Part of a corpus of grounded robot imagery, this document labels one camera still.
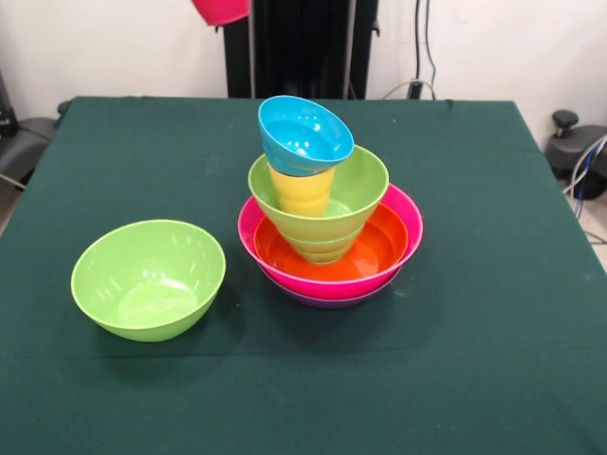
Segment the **pink bowl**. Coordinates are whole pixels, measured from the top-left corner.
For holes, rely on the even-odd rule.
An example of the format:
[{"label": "pink bowl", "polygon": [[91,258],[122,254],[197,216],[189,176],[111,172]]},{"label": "pink bowl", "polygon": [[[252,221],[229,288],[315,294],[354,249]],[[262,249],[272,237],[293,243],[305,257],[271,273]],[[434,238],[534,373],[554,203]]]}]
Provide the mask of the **pink bowl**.
[{"label": "pink bowl", "polygon": [[394,210],[404,221],[409,232],[409,244],[400,261],[386,270],[362,280],[351,280],[348,282],[319,282],[306,280],[286,274],[262,261],[257,255],[257,251],[255,251],[253,235],[255,229],[262,222],[265,215],[257,204],[257,201],[255,201],[255,198],[252,196],[240,210],[240,215],[238,216],[238,235],[248,254],[257,261],[257,264],[262,267],[274,281],[286,289],[314,299],[356,299],[373,292],[386,283],[386,281],[390,279],[392,273],[414,255],[421,243],[424,224],[421,213],[413,199],[396,185],[390,184],[381,202]]},{"label": "pink bowl", "polygon": [[375,290],[369,292],[368,294],[365,294],[363,296],[356,297],[353,299],[339,299],[339,300],[314,299],[313,297],[303,296],[302,294],[298,294],[297,292],[291,291],[290,289],[287,289],[286,287],[281,285],[279,282],[277,282],[272,277],[270,277],[265,270],[264,270],[264,273],[266,274],[267,278],[271,282],[276,284],[280,289],[282,289],[284,292],[286,292],[288,296],[292,297],[299,303],[303,303],[304,305],[312,306],[314,308],[321,308],[322,310],[339,310],[341,308],[349,308],[351,306],[356,306],[356,305],[363,303],[366,300],[369,300],[375,294],[382,291],[386,286],[388,286],[394,280],[394,278],[396,278],[396,275],[398,275],[399,271],[400,271],[400,268],[395,270],[394,272],[392,272],[392,276],[390,276],[388,278],[388,280],[386,280],[386,282],[382,286],[380,286],[378,289],[375,289]]},{"label": "pink bowl", "polygon": [[192,0],[209,26],[224,26],[248,16],[250,0]]}]

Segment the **black knob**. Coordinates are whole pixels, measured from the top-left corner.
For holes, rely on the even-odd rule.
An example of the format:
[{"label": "black knob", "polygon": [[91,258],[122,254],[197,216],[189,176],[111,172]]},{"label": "black knob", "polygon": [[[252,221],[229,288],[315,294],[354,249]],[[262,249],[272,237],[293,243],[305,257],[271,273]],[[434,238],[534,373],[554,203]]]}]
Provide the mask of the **black knob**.
[{"label": "black knob", "polygon": [[59,106],[57,106],[57,113],[60,115],[65,114],[67,112],[67,108],[69,107],[69,103],[70,101],[61,102]]},{"label": "black knob", "polygon": [[579,122],[578,114],[571,111],[557,111],[552,115],[552,119],[559,128],[566,130]]}]

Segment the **magenta bowl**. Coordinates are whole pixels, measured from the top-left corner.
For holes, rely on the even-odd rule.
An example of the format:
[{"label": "magenta bowl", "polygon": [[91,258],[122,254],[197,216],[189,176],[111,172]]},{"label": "magenta bowl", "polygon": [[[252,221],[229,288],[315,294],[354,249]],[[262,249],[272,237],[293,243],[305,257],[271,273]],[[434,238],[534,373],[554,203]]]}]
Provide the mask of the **magenta bowl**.
[{"label": "magenta bowl", "polygon": [[390,184],[383,199],[381,200],[386,206],[394,210],[403,220],[409,233],[409,244],[405,250],[404,256],[392,265],[376,275],[364,278],[362,280],[352,280],[347,282],[319,282],[314,280],[306,280],[289,275],[277,268],[266,264],[255,250],[253,236],[255,229],[264,219],[265,215],[261,208],[251,196],[245,205],[240,210],[238,216],[238,235],[240,241],[247,250],[248,254],[257,261],[257,264],[278,284],[286,289],[300,294],[302,296],[311,297],[321,300],[347,300],[357,299],[365,296],[386,283],[392,276],[393,272],[404,265],[417,251],[424,231],[424,224],[421,218],[421,213],[415,205],[415,202],[403,190],[396,185]]},{"label": "magenta bowl", "polygon": [[274,280],[265,270],[263,270],[263,271],[271,282],[276,284],[280,289],[285,291],[289,297],[293,298],[294,300],[298,301],[299,303],[303,303],[304,305],[312,306],[314,308],[321,308],[322,310],[339,310],[342,308],[349,308],[351,306],[359,305],[359,304],[363,303],[364,301],[372,298],[375,294],[377,294],[379,291],[383,290],[386,286],[388,286],[396,278],[396,276],[398,275],[398,272],[400,271],[400,268],[398,268],[397,270],[392,272],[392,276],[390,276],[388,278],[388,280],[384,284],[382,284],[378,289],[371,291],[368,294],[365,294],[360,297],[355,297],[352,299],[338,299],[338,300],[315,299],[313,297],[308,297],[308,296],[304,296],[302,294],[298,294],[297,292],[287,289],[282,284],[280,284],[279,282]]}]

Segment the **blue bowl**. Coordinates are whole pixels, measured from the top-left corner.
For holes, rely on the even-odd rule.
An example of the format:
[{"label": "blue bowl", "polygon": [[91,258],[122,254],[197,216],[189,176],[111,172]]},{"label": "blue bowl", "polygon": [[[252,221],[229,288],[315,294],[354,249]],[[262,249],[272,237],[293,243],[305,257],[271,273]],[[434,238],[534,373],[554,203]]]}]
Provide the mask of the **blue bowl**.
[{"label": "blue bowl", "polygon": [[303,98],[279,96],[262,102],[259,130],[269,164],[287,175],[321,173],[354,150],[354,138],[345,123]]}]

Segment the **orange bowl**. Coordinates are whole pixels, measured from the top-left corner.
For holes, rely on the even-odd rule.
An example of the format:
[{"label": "orange bowl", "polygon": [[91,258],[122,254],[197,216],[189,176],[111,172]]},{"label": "orange bowl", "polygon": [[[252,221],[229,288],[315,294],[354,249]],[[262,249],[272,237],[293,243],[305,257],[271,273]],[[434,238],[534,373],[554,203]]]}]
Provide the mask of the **orange bowl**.
[{"label": "orange bowl", "polygon": [[267,218],[255,230],[254,244],[266,264],[286,274],[320,282],[342,282],[364,279],[390,268],[404,256],[408,237],[402,219],[379,204],[350,250],[332,264],[306,261]]}]

